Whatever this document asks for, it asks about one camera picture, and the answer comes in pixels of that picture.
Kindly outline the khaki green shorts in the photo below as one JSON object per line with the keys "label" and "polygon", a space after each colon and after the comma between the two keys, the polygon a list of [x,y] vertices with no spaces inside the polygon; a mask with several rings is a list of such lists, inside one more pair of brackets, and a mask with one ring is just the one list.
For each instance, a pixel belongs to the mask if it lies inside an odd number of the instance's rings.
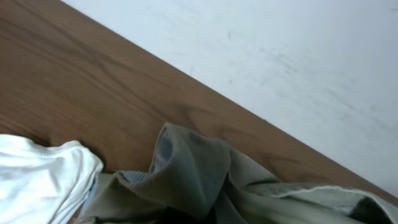
{"label": "khaki green shorts", "polygon": [[358,189],[283,182],[228,143],[165,124],[147,172],[100,174],[78,223],[396,223]]}

